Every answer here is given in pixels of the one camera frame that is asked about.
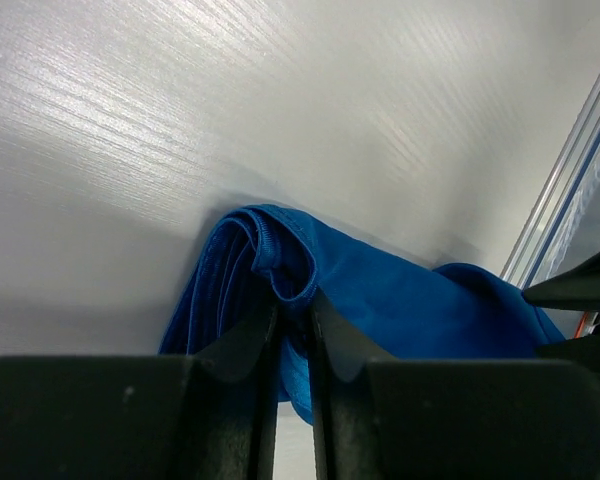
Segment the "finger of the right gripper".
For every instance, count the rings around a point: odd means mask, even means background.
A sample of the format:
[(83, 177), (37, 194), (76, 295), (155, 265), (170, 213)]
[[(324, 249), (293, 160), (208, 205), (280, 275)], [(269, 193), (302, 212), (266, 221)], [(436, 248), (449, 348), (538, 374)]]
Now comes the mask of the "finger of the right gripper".
[(565, 273), (526, 288), (523, 297), (542, 308), (600, 311), (600, 252)]
[(541, 358), (579, 364), (600, 380), (600, 335), (588, 335), (540, 346), (536, 349), (536, 353)]

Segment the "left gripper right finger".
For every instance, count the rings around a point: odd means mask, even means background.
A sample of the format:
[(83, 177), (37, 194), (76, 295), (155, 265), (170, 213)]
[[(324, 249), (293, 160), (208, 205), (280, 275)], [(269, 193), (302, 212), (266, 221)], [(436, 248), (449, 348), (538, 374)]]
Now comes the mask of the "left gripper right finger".
[(318, 294), (321, 479), (600, 479), (600, 382), (564, 361), (402, 361)]

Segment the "blue cloth napkin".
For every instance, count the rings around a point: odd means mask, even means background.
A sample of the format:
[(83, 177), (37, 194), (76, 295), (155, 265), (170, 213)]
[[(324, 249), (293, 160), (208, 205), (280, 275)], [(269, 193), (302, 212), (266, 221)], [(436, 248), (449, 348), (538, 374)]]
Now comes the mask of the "blue cloth napkin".
[(531, 358), (562, 333), (522, 292), (472, 264), (427, 269), (275, 205), (214, 226), (163, 335), (163, 354), (195, 354), (272, 290), (298, 320), (323, 293), (352, 325), (401, 359)]

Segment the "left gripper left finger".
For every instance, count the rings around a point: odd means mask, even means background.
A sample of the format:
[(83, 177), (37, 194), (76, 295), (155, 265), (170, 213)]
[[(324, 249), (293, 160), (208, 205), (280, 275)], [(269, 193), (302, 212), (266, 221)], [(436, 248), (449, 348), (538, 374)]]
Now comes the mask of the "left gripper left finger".
[(0, 479), (268, 479), (266, 302), (193, 356), (0, 358)]

